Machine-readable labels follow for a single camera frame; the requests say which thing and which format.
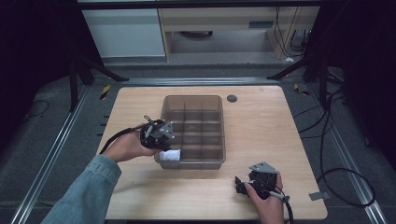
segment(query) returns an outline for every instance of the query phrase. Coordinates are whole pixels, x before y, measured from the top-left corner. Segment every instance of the wooden tabletop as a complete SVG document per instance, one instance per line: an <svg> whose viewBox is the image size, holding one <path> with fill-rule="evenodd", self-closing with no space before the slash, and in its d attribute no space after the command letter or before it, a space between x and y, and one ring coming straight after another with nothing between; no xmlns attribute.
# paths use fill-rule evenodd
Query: wooden tabletop
<svg viewBox="0 0 396 224"><path fill-rule="evenodd" d="M237 102L227 101L230 94ZM248 167L260 161L281 173L295 219L327 216L324 202L309 198L318 185L277 86L123 88L98 151L114 133L146 122L145 115L159 119L167 95L222 98L226 160L219 170L164 170L152 157L121 162L107 219L257 219L251 200L235 192L234 177L248 181Z"/></svg>

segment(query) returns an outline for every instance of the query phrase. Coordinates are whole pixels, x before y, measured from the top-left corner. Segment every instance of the denim sleeve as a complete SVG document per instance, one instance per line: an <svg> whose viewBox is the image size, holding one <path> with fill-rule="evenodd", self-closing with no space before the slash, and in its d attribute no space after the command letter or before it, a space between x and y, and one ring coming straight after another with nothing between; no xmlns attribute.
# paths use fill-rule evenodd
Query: denim sleeve
<svg viewBox="0 0 396 224"><path fill-rule="evenodd" d="M95 156L42 223L104 223L120 175L113 160Z"/></svg>

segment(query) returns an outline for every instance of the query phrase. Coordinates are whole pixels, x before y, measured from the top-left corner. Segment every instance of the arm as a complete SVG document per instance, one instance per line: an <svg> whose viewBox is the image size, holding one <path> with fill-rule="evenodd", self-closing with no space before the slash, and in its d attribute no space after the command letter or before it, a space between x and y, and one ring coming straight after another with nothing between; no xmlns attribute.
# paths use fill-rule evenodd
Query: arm
<svg viewBox="0 0 396 224"><path fill-rule="evenodd" d="M282 178L280 174L276 176L276 185L283 189ZM256 207L259 219L262 224L283 224L283 202L277 197L270 195L263 200L257 195L256 190L249 184L245 184L247 194Z"/></svg>
<svg viewBox="0 0 396 224"><path fill-rule="evenodd" d="M103 155L92 159L42 223L103 223L121 175L117 162L155 153L156 150L141 146L137 133L121 136Z"/></svg>

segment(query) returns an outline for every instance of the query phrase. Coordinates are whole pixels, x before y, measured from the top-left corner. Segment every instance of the plastic bin with dividers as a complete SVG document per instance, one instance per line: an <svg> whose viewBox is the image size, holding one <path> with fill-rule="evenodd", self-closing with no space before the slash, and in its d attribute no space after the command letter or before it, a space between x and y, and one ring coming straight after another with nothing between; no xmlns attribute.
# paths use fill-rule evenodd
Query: plastic bin with dividers
<svg viewBox="0 0 396 224"><path fill-rule="evenodd" d="M172 149L180 149L180 161L155 161L163 169L215 170L225 161L221 97L217 95L169 95L163 101L162 119L173 121Z"/></svg>

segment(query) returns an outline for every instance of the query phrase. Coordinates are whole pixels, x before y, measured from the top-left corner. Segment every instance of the human hand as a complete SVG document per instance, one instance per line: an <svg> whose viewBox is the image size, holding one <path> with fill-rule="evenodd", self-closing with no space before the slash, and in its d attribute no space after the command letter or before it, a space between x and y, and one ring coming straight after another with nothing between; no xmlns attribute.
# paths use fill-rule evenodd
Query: human hand
<svg viewBox="0 0 396 224"><path fill-rule="evenodd" d="M282 178L280 174L276 175L276 185L283 189ZM283 202L277 197L270 195L266 200L257 195L256 190L248 183L245 183L247 194L256 207L259 219L262 224L283 224Z"/></svg>
<svg viewBox="0 0 396 224"><path fill-rule="evenodd" d="M158 149L148 149L140 143L140 134L127 133L120 136L104 153L115 162L128 161L140 156L153 156Z"/></svg>

